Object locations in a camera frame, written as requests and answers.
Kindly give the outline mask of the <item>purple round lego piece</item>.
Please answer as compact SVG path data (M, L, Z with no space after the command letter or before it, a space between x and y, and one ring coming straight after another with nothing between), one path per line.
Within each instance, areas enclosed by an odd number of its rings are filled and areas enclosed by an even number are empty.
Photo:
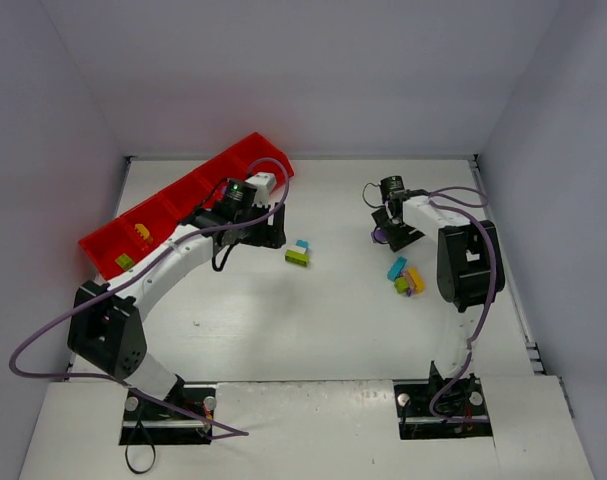
M384 232L378 227L376 227L371 232L371 238L374 243L381 244L381 245L387 244L387 238L386 238Z

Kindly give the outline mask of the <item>small green lego brick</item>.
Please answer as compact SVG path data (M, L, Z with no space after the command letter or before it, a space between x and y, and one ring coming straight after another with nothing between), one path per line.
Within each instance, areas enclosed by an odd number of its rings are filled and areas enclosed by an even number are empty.
M130 269L132 269L136 262L126 253L123 253L121 255L119 255L116 259L115 259L115 263L123 270L123 271L128 271Z

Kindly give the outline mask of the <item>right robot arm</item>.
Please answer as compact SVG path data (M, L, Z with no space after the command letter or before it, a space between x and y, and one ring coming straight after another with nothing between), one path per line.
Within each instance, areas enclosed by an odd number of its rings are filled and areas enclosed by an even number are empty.
M472 214L487 206L487 198L470 187L411 190L398 175L376 186L381 201L372 207L373 241L393 252L422 239L436 247L437 290L455 307L459 319L444 323L433 364L443 378L460 376L471 362L489 308L505 286L496 226Z

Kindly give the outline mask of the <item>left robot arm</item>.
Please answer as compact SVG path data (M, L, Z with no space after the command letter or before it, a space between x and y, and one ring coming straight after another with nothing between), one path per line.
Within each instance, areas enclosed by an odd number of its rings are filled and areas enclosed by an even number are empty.
M271 211L272 173L229 179L210 208L196 206L140 265L99 285L76 292L67 345L111 378L174 405L184 402L184 381L149 352L143 322L154 306L192 270L208 264L223 269L232 247L278 249L285 243L285 206Z

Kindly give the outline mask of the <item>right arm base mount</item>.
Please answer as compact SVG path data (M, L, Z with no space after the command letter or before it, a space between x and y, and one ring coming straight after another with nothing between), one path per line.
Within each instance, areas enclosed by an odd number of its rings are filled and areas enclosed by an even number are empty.
M426 380L393 382L401 440L493 436L482 384L474 374L459 379L430 409L433 398L449 381L431 364Z

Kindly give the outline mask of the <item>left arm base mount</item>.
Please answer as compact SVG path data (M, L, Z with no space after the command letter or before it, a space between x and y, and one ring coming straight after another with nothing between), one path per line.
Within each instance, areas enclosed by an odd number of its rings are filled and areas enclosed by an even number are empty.
M212 427L181 413L143 399L134 392L127 394L120 429L121 446L187 446L209 445Z

